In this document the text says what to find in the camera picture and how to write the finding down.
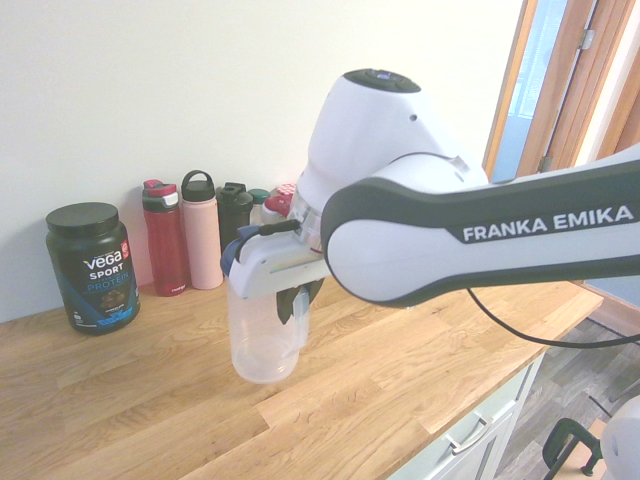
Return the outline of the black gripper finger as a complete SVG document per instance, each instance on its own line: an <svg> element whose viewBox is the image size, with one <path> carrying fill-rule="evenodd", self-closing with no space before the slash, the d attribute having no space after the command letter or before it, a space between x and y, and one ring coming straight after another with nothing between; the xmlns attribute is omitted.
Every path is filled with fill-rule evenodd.
<svg viewBox="0 0 640 480"><path fill-rule="evenodd" d="M298 303L302 306L310 306L319 293L323 283L324 279L319 279L301 285L298 293Z"/></svg>
<svg viewBox="0 0 640 480"><path fill-rule="evenodd" d="M282 290L276 294L277 314L282 324L286 324L293 315L293 303L296 296L296 290Z"/></svg>

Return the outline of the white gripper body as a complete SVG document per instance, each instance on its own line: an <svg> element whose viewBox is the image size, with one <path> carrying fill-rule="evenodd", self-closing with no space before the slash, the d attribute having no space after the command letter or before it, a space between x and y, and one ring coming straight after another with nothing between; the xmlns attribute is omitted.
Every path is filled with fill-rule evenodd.
<svg viewBox="0 0 640 480"><path fill-rule="evenodd" d="M328 275L324 257L293 231L256 235L235 259L236 239L227 246L228 283L237 296L252 299L297 287Z"/></svg>

